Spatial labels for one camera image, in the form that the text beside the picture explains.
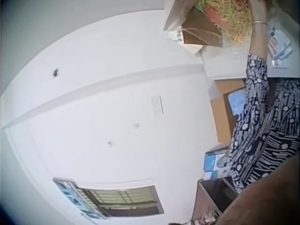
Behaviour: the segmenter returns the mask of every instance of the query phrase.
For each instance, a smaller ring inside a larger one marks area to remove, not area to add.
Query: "bangle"
[[[254,21],[252,21],[252,24],[253,23],[262,23],[262,24],[268,25],[266,22],[260,21],[260,20],[254,20]]]

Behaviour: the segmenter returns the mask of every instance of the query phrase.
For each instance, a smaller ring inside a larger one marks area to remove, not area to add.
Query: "patterned dress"
[[[249,54],[247,98],[230,144],[231,176],[238,193],[299,151],[299,79],[280,78],[269,106],[267,64]]]

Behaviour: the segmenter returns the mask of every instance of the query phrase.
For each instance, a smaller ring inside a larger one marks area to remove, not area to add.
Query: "paper bag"
[[[222,34],[208,17],[193,6],[197,0],[167,0],[164,30],[181,30],[185,44],[222,46]]]

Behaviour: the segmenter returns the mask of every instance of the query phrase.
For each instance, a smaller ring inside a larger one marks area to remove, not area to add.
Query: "sleeve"
[[[249,54],[246,74],[246,102],[233,131],[231,151],[252,139],[260,129],[268,106],[269,82],[266,60]]]
[[[268,106],[269,81],[267,62],[256,55],[249,54],[246,69],[246,103],[241,119],[250,115],[249,124],[263,120]]]

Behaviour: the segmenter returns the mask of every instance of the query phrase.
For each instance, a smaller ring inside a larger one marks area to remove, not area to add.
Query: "wooden cabinet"
[[[214,210],[221,215],[237,195],[230,178],[198,181],[192,219],[199,219]]]

